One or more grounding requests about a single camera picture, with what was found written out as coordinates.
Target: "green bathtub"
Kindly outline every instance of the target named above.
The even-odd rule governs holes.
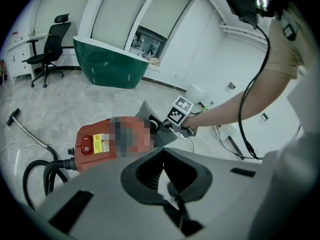
[[[149,61],[109,44],[81,36],[73,37],[80,68],[98,86],[135,88]]]

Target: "beige sleeve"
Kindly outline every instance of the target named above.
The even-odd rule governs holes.
[[[264,67],[265,70],[277,71],[297,79],[299,55],[294,51],[293,45],[285,37],[282,28],[275,18],[272,18],[268,27],[270,40],[270,54]]]

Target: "human arm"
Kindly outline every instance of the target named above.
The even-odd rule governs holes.
[[[257,115],[273,103],[284,91],[291,78],[292,76],[286,73],[263,70],[243,104],[242,119]],[[237,122],[242,96],[243,91],[217,107],[188,117],[182,126],[217,126]]]

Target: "hand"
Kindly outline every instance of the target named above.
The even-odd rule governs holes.
[[[190,127],[192,126],[192,120],[191,120],[192,116],[187,117],[181,124],[181,126],[183,127]]]

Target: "yellow label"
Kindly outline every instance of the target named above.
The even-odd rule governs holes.
[[[93,135],[93,153],[102,153],[104,151],[102,146],[101,134]]]

